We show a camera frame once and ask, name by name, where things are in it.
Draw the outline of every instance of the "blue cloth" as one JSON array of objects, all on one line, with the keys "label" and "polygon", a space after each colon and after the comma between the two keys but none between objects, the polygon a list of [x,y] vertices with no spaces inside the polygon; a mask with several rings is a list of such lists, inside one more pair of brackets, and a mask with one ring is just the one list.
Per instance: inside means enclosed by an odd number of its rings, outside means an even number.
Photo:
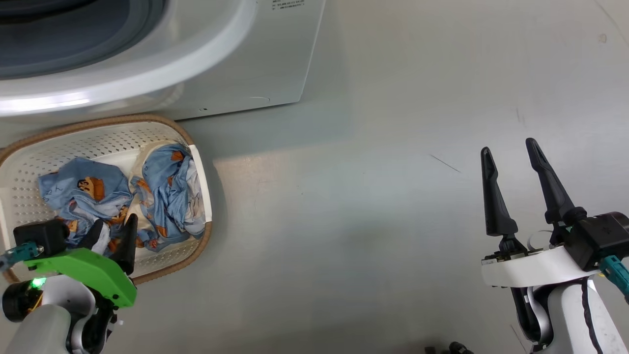
[{"label": "blue cloth", "polygon": [[43,201],[70,229],[70,247],[77,246],[98,219],[107,222],[112,239],[119,236],[133,199],[119,168],[77,157],[38,181]]},{"label": "blue cloth", "polygon": [[142,177],[132,177],[131,185],[139,193],[142,213],[154,228],[138,230],[138,237],[147,249],[158,252],[187,240],[190,235],[199,238],[203,234],[204,218],[199,214],[190,216],[189,172],[194,172],[196,180],[196,167],[190,154],[183,146],[170,144],[147,157]]}]

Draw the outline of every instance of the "white appliance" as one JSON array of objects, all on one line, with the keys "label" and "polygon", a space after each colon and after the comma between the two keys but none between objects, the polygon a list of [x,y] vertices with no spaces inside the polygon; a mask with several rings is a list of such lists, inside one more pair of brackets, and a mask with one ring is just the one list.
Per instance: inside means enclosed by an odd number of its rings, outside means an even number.
[{"label": "white appliance", "polygon": [[0,1],[0,146],[152,111],[299,101],[325,0]]}]

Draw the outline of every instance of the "floor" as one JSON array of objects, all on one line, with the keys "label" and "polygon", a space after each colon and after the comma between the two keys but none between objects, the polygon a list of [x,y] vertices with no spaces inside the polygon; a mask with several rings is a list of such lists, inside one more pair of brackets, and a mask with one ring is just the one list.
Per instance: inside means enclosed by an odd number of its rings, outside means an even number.
[{"label": "floor", "polygon": [[[106,353],[528,353],[510,292],[481,279],[498,240],[479,153],[522,241],[548,236],[527,137],[576,204],[629,212],[626,36],[620,0],[329,0],[301,102],[182,123],[212,239],[139,286]],[[629,343],[629,307],[597,286]]]}]

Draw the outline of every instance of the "laundry basket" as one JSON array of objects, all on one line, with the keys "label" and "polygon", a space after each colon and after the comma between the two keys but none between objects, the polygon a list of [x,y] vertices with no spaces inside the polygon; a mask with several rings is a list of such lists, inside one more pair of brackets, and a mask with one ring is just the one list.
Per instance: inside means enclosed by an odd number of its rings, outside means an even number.
[{"label": "laundry basket", "polygon": [[[41,199],[37,178],[58,170],[75,157],[118,166],[127,176],[140,147],[160,140],[175,140],[191,153],[197,168],[205,209],[205,232],[199,239],[173,244],[159,253],[136,248],[136,284],[180,270],[203,251],[212,230],[209,190],[199,152],[188,133],[175,122],[155,115],[105,118],[58,128],[16,142],[0,152],[0,231],[3,253],[15,247],[13,229],[30,222],[46,221],[55,212]],[[20,263],[4,272],[9,282],[38,276]]]}]

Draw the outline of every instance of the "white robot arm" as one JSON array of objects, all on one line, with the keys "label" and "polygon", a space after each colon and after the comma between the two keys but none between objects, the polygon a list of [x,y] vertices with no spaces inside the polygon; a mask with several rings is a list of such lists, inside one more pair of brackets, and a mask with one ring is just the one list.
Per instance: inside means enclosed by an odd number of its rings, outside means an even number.
[{"label": "white robot arm", "polygon": [[498,187],[489,148],[481,151],[487,235],[502,236],[499,251],[481,261],[483,280],[510,288],[518,322],[533,343],[531,353],[627,353],[616,326],[594,288],[602,273],[629,294],[629,273],[620,259],[629,255],[629,219],[612,212],[587,217],[575,207],[537,142],[526,140],[554,231],[550,249],[529,250],[517,238],[518,226]]}]

